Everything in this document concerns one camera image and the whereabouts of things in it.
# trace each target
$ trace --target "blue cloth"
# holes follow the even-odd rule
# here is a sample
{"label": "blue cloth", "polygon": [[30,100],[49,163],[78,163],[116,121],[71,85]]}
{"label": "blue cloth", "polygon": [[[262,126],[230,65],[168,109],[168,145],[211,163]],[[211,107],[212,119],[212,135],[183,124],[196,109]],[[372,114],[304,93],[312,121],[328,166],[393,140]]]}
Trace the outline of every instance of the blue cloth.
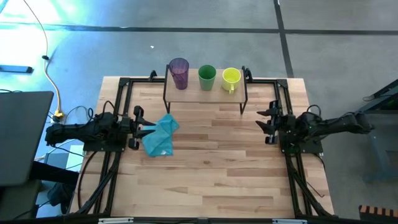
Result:
{"label": "blue cloth", "polygon": [[172,156],[172,135],[179,127],[171,114],[165,115],[155,126],[144,126],[143,130],[155,130],[142,138],[148,156]]}

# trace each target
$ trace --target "yellow cable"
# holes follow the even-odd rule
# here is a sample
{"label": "yellow cable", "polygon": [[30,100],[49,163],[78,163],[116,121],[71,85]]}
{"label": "yellow cable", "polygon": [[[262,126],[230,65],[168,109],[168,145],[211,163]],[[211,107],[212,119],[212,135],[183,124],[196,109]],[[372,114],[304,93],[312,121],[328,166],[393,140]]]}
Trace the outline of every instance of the yellow cable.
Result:
{"label": "yellow cable", "polygon": [[[43,34],[44,34],[44,37],[45,37],[45,56],[48,57],[47,54],[48,54],[48,52],[49,52],[49,41],[48,41],[48,39],[47,39],[47,35],[45,34],[44,27],[43,27],[42,23],[39,21],[39,18],[37,18],[36,14],[33,12],[32,8],[28,5],[28,3],[27,3],[25,0],[23,0],[23,1],[25,2],[26,6],[27,6],[27,7],[29,8],[29,10],[32,12],[33,16],[36,18],[37,22],[40,24],[40,26],[41,26],[41,28],[42,28],[42,31],[43,31]],[[47,79],[50,81],[50,83],[54,86],[55,92],[57,93],[57,101],[58,101],[58,104],[57,104],[57,109],[56,109],[55,112],[54,112],[54,116],[56,116],[56,117],[58,117],[58,118],[62,118],[62,117],[63,117],[63,113],[62,113],[62,111],[61,111],[61,96],[60,96],[60,91],[58,90],[58,87],[56,86],[56,84],[54,83],[54,81],[53,81],[53,80],[50,78],[50,76],[48,75],[48,73],[47,73],[47,67],[48,67],[48,65],[46,66],[46,63],[45,63],[45,62],[46,62],[46,59],[44,59],[44,74],[45,74],[45,76],[47,77]]]}

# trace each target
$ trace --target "concrete floor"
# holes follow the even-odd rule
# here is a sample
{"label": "concrete floor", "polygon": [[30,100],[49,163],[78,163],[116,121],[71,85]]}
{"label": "concrete floor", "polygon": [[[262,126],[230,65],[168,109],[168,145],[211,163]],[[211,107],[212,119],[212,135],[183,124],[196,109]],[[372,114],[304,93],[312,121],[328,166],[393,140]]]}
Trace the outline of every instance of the concrete floor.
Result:
{"label": "concrete floor", "polygon": [[[10,0],[0,22],[35,22]],[[28,1],[43,23],[88,26],[217,27],[277,29],[271,0]],[[286,29],[398,30],[395,0],[280,0]],[[163,74],[174,57],[191,67],[245,65],[255,77],[287,77],[279,34],[47,31],[48,72],[60,88],[62,106],[95,108],[103,76]],[[44,40],[39,29],[0,29],[0,64],[34,67],[32,75],[0,72],[0,88],[53,90],[43,74]],[[311,103],[324,118],[364,105],[368,96],[398,75],[398,35],[287,35],[294,77],[304,78]],[[53,100],[52,109],[56,107]],[[83,111],[69,123],[84,122]],[[374,171],[366,136],[335,134],[323,141],[326,175],[335,213],[359,218],[365,204],[398,209],[398,183],[364,183]],[[50,150],[44,140],[37,155]]]}

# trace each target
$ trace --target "wooden table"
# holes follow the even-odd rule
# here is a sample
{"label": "wooden table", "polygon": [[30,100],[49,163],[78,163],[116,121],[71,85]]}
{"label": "wooden table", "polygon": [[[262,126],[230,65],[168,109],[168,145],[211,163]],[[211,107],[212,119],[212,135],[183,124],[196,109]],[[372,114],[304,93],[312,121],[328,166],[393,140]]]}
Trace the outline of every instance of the wooden table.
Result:
{"label": "wooden table", "polygon": [[[106,100],[115,101],[119,78],[104,77],[96,113],[101,112]],[[288,84],[297,116],[308,106],[304,80],[291,78]],[[140,105],[146,120],[163,117],[163,89],[163,83],[135,83],[130,116],[134,106]],[[171,115],[180,124],[173,135],[174,155],[148,157],[142,144],[138,151],[124,151],[112,216],[294,217],[285,158],[278,145],[264,144],[265,135],[254,122],[267,120],[256,111],[266,110],[275,100],[274,89],[271,85],[248,84],[248,95],[243,115],[237,113],[238,105],[174,103]],[[81,185],[83,202],[98,185],[103,156],[97,153],[88,165]],[[303,164],[307,181],[325,195],[321,198],[310,188],[314,196],[333,213],[322,163],[314,155],[303,154]],[[304,212],[301,190],[298,194]],[[76,198],[71,212],[77,210]]]}

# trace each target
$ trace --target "white cable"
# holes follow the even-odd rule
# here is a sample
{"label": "white cable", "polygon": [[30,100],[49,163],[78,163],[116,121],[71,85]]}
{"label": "white cable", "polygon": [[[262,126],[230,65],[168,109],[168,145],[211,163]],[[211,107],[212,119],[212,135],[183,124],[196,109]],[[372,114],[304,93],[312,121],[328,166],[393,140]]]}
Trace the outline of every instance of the white cable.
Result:
{"label": "white cable", "polygon": [[[61,146],[63,146],[64,144],[73,142],[74,140],[77,140],[77,139],[67,140],[67,141],[61,143],[61,145],[59,145],[59,146],[57,146],[57,147],[61,147]],[[55,150],[57,150],[57,148],[53,148],[53,149],[49,150],[48,154],[52,153],[52,152],[55,151]],[[44,154],[43,156],[36,157],[36,158],[35,158],[35,161],[40,161],[40,160],[42,160],[42,159],[44,159],[44,158],[45,158],[45,154]]]}
{"label": "white cable", "polygon": [[[43,27],[42,23],[39,21],[39,18],[36,16],[36,14],[34,13],[34,11],[32,10],[32,8],[28,5],[28,3],[27,3],[25,0],[23,0],[23,1],[25,2],[26,6],[27,6],[27,7],[29,8],[29,10],[32,12],[33,16],[36,18],[37,22],[40,24],[40,26],[41,26],[41,28],[42,28],[42,31],[43,31],[43,34],[44,34],[44,37],[45,37],[45,56],[48,57],[47,54],[49,53],[49,40],[47,39],[47,35],[45,34],[44,27]],[[55,111],[54,114],[55,114],[56,117],[61,118],[61,117],[63,116],[63,113],[62,113],[62,111],[61,111],[61,96],[60,96],[60,92],[59,92],[59,90],[58,90],[58,87],[57,87],[56,84],[54,83],[54,81],[50,78],[50,76],[49,76],[48,73],[47,73],[47,67],[48,67],[48,65],[46,66],[46,61],[47,61],[47,59],[44,59],[44,74],[45,74],[45,76],[47,77],[47,79],[50,81],[50,83],[54,86],[55,92],[57,93],[57,100],[58,100],[58,103],[57,103],[57,110]]]}

